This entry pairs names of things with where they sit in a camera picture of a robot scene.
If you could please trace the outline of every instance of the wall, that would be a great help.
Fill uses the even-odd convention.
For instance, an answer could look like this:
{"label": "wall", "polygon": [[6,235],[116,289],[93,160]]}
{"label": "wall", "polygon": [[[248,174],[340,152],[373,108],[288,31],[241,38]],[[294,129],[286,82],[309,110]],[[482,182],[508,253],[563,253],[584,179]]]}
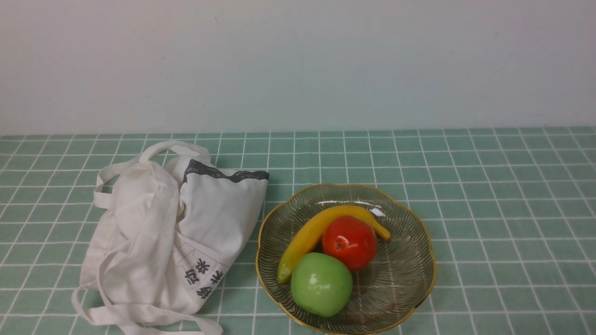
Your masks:
{"label": "wall", "polygon": [[3,0],[0,134],[596,125],[594,0]]}

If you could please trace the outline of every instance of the banana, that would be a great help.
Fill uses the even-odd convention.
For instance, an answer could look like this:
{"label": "banana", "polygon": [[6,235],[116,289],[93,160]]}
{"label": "banana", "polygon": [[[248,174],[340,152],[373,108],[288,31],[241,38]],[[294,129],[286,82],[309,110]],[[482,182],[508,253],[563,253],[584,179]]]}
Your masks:
{"label": "banana", "polygon": [[277,269],[278,283],[285,284],[288,282],[298,261],[316,247],[327,227],[342,216],[353,216],[356,219],[364,221],[384,240],[391,238],[391,233],[385,227],[381,226],[374,215],[366,208],[355,205],[330,207],[308,220],[294,236],[281,257],[280,265]]}

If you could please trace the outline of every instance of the bag strap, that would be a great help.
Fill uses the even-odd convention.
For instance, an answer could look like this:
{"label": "bag strap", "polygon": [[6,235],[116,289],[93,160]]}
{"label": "bag strap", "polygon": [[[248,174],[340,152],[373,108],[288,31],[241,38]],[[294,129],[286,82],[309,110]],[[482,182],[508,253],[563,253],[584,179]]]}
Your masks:
{"label": "bag strap", "polygon": [[112,206],[112,195],[111,193],[105,193],[103,191],[104,186],[117,175],[120,175],[125,170],[131,168],[139,162],[139,158],[129,160],[128,162],[108,165],[101,169],[97,174],[97,181],[95,183],[95,189],[93,190],[93,204],[96,207],[109,209]]}
{"label": "bag strap", "polygon": [[209,150],[204,147],[199,147],[198,145],[190,144],[183,141],[178,141],[177,139],[172,139],[170,141],[164,141],[148,147],[139,158],[140,162],[148,162],[152,159],[155,155],[159,154],[163,150],[172,150],[179,155],[193,155],[193,156],[201,156],[202,158],[206,159],[209,163],[211,162],[211,156],[209,154]]}
{"label": "bag strap", "polygon": [[[97,287],[105,306],[91,308],[85,311],[79,301],[78,293],[81,289],[86,288],[86,286],[79,286],[73,291],[71,301],[79,315],[83,316],[92,325],[115,324],[120,327],[125,335],[222,335],[223,329],[213,320],[197,318],[140,303],[112,305],[103,290],[104,275],[112,259],[122,249],[121,247],[109,253],[98,268]],[[194,321],[202,331],[161,331],[156,328],[141,327],[135,323],[135,321],[155,322],[158,319],[171,320],[172,322],[182,320]]]}
{"label": "bag strap", "polygon": [[198,145],[190,144],[176,139],[170,141],[163,141],[148,147],[140,156],[135,157],[128,162],[117,163],[109,165],[101,169],[97,174],[97,181],[95,183],[95,189],[93,191],[93,202],[96,207],[109,209],[112,207],[112,195],[111,193],[105,193],[103,191],[104,186],[117,175],[120,175],[125,170],[131,168],[137,163],[149,162],[150,159],[155,157],[163,150],[172,150],[176,154],[190,154],[193,156],[201,156],[208,163],[211,162],[211,155],[209,150]]}

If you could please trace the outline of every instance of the tote bag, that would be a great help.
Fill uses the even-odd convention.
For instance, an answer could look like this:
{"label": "tote bag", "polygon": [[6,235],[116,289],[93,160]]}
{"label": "tote bag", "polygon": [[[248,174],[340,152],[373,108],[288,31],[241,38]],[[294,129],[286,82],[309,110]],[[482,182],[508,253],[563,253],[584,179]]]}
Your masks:
{"label": "tote bag", "polygon": [[[165,167],[151,158],[177,155]],[[106,182],[119,175],[112,193]],[[218,169],[206,148],[165,141],[135,159],[105,167],[94,205],[106,209],[72,294],[92,325],[117,325],[125,335],[221,335],[213,320],[192,316],[228,272],[255,228],[269,174]],[[98,290],[104,306],[83,309],[81,290]],[[201,331],[153,328],[181,320]]]}

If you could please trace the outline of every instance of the gold rim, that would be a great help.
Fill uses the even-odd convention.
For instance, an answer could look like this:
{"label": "gold rim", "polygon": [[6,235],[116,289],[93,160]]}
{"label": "gold rim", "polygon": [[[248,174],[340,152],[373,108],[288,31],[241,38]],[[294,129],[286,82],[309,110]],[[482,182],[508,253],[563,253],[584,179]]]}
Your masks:
{"label": "gold rim", "polygon": [[272,210],[271,210],[271,211],[270,211],[270,212],[267,214],[267,216],[266,216],[266,217],[263,219],[263,222],[261,223],[261,227],[259,228],[259,236],[258,236],[258,239],[257,239],[257,252],[256,252],[256,256],[255,256],[255,258],[254,258],[254,267],[255,267],[255,269],[256,269],[257,278],[259,279],[259,282],[260,282],[260,285],[261,285],[261,287],[263,287],[263,289],[265,290],[265,293],[267,293],[267,295],[269,296],[269,298],[270,298],[271,300],[273,300],[273,301],[274,301],[274,302],[275,302],[275,303],[276,303],[276,304],[277,304],[277,305],[278,305],[278,306],[281,308],[281,310],[282,310],[282,311],[284,311],[284,313],[286,313],[286,314],[287,314],[287,315],[288,315],[288,316],[289,316],[289,317],[290,317],[292,320],[294,320],[294,321],[295,321],[295,322],[297,322],[298,324],[300,324],[300,325],[302,325],[302,326],[304,326],[304,327],[306,327],[306,328],[308,328],[308,329],[311,329],[311,330],[317,331],[317,332],[319,332],[319,333],[325,333],[325,334],[336,334],[336,335],[342,335],[342,334],[344,334],[344,333],[339,333],[339,332],[336,332],[336,331],[326,331],[326,330],[323,330],[323,329],[320,329],[320,328],[316,328],[316,327],[313,327],[313,326],[311,326],[311,325],[309,325],[309,324],[306,324],[306,323],[302,322],[301,320],[299,320],[298,318],[296,318],[294,315],[292,315],[292,314],[291,314],[291,313],[290,313],[290,312],[289,312],[289,311],[288,311],[288,310],[287,310],[287,309],[284,307],[284,305],[283,305],[282,303],[280,303],[280,302],[277,302],[277,300],[275,300],[275,299],[273,298],[273,295],[271,295],[271,292],[269,291],[269,289],[267,288],[267,286],[266,286],[266,285],[264,285],[264,283],[263,283],[263,278],[261,277],[261,274],[260,274],[260,271],[259,271],[259,253],[260,253],[260,250],[261,250],[261,234],[263,233],[263,227],[264,227],[264,226],[265,226],[265,224],[267,223],[267,221],[268,221],[269,217],[270,217],[270,216],[271,216],[271,215],[272,215],[272,214],[273,214],[273,213],[274,213],[276,210],[278,210],[279,208],[281,208],[281,207],[283,207],[283,206],[285,206],[285,205],[289,204],[289,203],[290,203],[292,200],[294,200],[294,198],[298,197],[298,195],[299,195],[299,194],[301,194],[301,193],[305,192],[306,190],[310,190],[311,188],[317,188],[317,187],[323,187],[323,186],[333,186],[333,187],[354,187],[354,186],[356,186],[356,187],[363,187],[363,188],[369,188],[369,189],[372,189],[372,190],[374,190],[374,191],[377,191],[377,192],[379,192],[379,193],[383,194],[384,196],[388,197],[389,199],[391,199],[391,201],[393,201],[393,202],[394,202],[394,203],[395,203],[397,206],[399,206],[399,207],[401,207],[401,208],[405,209],[407,212],[409,212],[410,214],[412,214],[412,215],[413,215],[413,216],[416,218],[416,220],[418,220],[418,221],[419,221],[419,222],[422,224],[422,227],[424,228],[424,233],[425,233],[425,235],[426,235],[426,239],[427,239],[427,241],[429,242],[430,257],[432,258],[432,261],[433,261],[433,280],[432,280],[432,281],[431,281],[431,283],[430,283],[430,287],[429,287],[428,291],[426,292],[426,294],[424,295],[424,297],[423,297],[423,298],[420,300],[420,302],[419,302],[419,303],[418,303],[418,304],[417,304],[417,305],[416,305],[414,308],[412,308],[412,310],[411,310],[409,313],[407,313],[407,314],[406,314],[406,315],[405,315],[405,316],[404,316],[404,317],[403,317],[401,320],[399,320],[398,322],[396,322],[396,323],[394,323],[394,324],[392,324],[392,325],[390,325],[390,326],[388,326],[388,327],[386,327],[386,328],[383,328],[383,329],[381,329],[381,330],[379,330],[379,331],[364,332],[364,333],[354,333],[354,335],[372,335],[372,334],[378,334],[378,333],[382,333],[382,332],[384,332],[384,331],[390,330],[391,328],[395,328],[395,327],[399,326],[399,325],[400,325],[400,324],[402,324],[404,321],[406,321],[406,320],[407,320],[407,319],[408,319],[408,318],[409,318],[409,317],[410,317],[410,316],[411,316],[411,315],[412,315],[412,314],[413,314],[413,313],[416,311],[416,309],[417,309],[417,308],[418,308],[420,305],[422,305],[422,303],[423,303],[423,302],[424,302],[424,301],[425,301],[425,300],[426,300],[426,299],[429,297],[429,295],[430,295],[430,292],[433,290],[433,288],[434,288],[434,285],[435,285],[435,282],[436,282],[436,280],[437,280],[437,262],[436,262],[436,259],[434,258],[433,243],[432,243],[432,241],[431,241],[431,239],[430,239],[430,233],[429,233],[429,230],[428,230],[428,228],[427,228],[427,227],[426,227],[426,225],[424,224],[424,221],[423,221],[423,220],[422,220],[422,219],[421,219],[421,218],[420,218],[420,217],[419,217],[419,216],[418,216],[418,215],[417,215],[415,212],[413,212],[411,209],[409,209],[409,208],[407,208],[406,206],[404,206],[404,205],[402,205],[401,203],[399,203],[397,200],[395,200],[395,199],[394,199],[392,196],[390,196],[388,193],[384,192],[383,190],[380,190],[379,188],[372,187],[372,186],[370,186],[370,185],[365,185],[365,184],[329,184],[329,183],[327,183],[327,184],[315,184],[315,185],[308,186],[308,187],[306,187],[306,188],[304,188],[304,189],[302,189],[302,190],[298,191],[296,194],[294,194],[292,197],[290,197],[290,198],[289,198],[287,201],[285,201],[284,203],[281,203],[280,205],[278,205],[278,206],[276,206],[275,208],[273,208],[273,209],[272,209]]}

